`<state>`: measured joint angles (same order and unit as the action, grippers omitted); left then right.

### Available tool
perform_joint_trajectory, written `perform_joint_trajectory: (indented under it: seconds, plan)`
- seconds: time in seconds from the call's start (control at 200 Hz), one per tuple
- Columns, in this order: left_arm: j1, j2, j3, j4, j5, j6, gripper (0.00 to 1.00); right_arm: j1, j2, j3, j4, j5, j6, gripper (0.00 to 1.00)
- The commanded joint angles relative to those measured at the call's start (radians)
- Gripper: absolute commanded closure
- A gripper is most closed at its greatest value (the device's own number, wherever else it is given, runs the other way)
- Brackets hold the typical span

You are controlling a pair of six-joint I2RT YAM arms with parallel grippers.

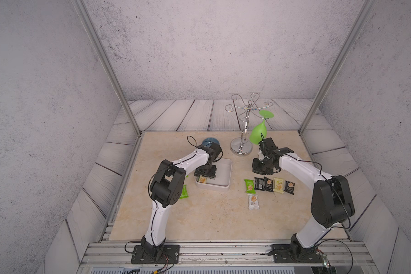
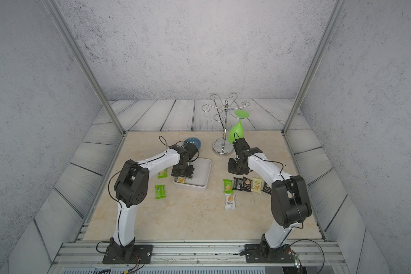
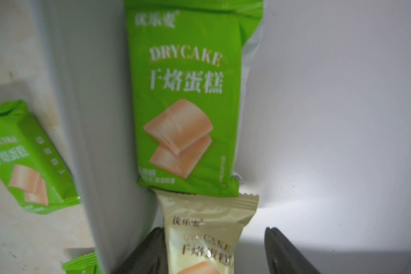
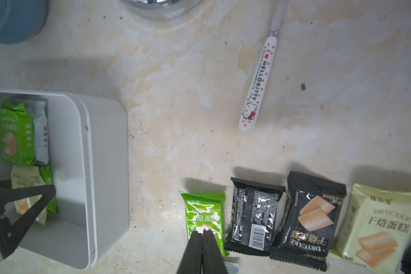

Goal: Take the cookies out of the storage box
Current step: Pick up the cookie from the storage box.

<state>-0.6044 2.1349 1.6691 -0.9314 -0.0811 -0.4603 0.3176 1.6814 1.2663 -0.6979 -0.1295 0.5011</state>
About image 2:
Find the black cookie packet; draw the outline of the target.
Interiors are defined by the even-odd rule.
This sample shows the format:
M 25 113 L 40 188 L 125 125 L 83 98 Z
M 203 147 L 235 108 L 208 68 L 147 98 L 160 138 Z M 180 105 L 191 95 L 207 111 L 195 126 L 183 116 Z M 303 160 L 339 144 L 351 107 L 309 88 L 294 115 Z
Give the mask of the black cookie packet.
M 262 191 L 266 194 L 271 194 L 271 192 L 272 192 L 270 186 L 266 182 L 264 182 L 264 184 L 263 184 Z
M 243 190 L 243 179 L 234 177 L 232 189 L 234 191 L 242 191 Z
M 243 191 L 252 192 L 252 180 L 246 177 L 243 177 Z

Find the green cookie packet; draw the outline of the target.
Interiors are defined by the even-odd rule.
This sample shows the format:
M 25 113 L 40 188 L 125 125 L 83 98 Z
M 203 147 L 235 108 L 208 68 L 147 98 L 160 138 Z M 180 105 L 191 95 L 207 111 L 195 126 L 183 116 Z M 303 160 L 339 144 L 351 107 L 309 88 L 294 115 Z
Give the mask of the green cookie packet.
M 233 181 L 229 179 L 223 179 L 224 183 L 224 193 L 225 194 L 233 194 Z
M 165 185 L 156 185 L 155 186 L 155 198 L 163 199 L 166 197 Z

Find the pale yellow cookie packet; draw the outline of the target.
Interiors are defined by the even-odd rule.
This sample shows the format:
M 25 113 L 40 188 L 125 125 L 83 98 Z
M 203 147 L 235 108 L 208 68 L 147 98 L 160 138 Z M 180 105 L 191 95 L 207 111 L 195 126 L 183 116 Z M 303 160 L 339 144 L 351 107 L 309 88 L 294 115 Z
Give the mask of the pale yellow cookie packet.
M 257 194 L 261 194 L 263 179 L 253 178 L 251 191 Z

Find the white plastic storage box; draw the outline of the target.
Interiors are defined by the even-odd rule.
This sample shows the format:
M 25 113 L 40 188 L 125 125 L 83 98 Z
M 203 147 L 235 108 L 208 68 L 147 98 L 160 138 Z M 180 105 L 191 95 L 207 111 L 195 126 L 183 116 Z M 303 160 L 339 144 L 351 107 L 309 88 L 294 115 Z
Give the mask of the white plastic storage box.
M 205 192 L 208 187 L 212 161 L 210 159 L 198 158 L 192 165 L 195 169 L 193 178 L 186 178 L 185 184 L 180 184 L 177 183 L 178 177 L 174 177 L 174 185 L 183 190 Z

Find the white cookie packet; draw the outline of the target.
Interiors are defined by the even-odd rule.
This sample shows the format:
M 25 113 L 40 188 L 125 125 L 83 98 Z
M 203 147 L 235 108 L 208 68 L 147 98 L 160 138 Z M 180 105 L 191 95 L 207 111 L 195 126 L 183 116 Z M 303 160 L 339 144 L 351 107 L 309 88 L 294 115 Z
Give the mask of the white cookie packet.
M 225 197 L 226 197 L 225 210 L 235 210 L 236 209 L 235 195 L 225 194 Z

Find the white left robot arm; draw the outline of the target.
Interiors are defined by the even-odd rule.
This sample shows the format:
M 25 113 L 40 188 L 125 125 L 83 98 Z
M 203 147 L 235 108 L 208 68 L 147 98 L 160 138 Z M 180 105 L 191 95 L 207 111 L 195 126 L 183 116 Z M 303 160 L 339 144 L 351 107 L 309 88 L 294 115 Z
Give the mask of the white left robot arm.
M 126 261 L 134 256 L 134 226 L 138 205 L 148 193 L 149 179 L 166 168 L 172 167 L 173 177 L 192 178 L 194 167 L 190 163 L 198 155 L 198 148 L 192 143 L 182 146 L 167 146 L 166 151 L 139 162 L 128 160 L 124 163 L 114 185 L 118 203 L 115 232 L 110 239 L 108 252 Z

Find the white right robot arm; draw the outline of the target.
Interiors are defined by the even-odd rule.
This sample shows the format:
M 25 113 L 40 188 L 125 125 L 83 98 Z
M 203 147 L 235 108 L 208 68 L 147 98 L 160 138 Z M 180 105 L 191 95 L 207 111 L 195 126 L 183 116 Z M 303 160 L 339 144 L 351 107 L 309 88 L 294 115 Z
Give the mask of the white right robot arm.
M 236 157 L 228 161 L 228 172 L 247 175 L 256 172 L 271 189 L 271 212 L 274 221 L 262 236 L 260 253 L 267 258 L 283 254 L 285 240 L 294 228 L 312 215 L 312 208 L 305 180 L 283 171 L 279 162 L 267 159 L 262 150 L 251 148 L 244 138 L 233 141 Z

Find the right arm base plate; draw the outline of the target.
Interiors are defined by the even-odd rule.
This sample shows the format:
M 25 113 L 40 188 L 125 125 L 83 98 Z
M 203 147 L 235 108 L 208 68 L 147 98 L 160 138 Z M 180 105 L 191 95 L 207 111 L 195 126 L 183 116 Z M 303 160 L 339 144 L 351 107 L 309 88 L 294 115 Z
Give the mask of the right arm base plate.
M 269 248 L 268 245 L 246 244 L 244 250 L 239 253 L 245 257 L 246 263 L 285 263 L 293 264 L 294 255 L 290 246 L 285 244 L 278 248 Z

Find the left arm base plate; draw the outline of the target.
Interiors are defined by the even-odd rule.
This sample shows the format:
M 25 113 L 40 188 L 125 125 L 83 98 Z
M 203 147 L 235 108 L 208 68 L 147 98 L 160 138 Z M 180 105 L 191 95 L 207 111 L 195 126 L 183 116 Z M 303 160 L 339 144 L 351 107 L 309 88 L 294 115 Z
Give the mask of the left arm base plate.
M 153 245 L 133 245 L 120 248 L 108 246 L 102 260 L 103 264 L 150 264 Z

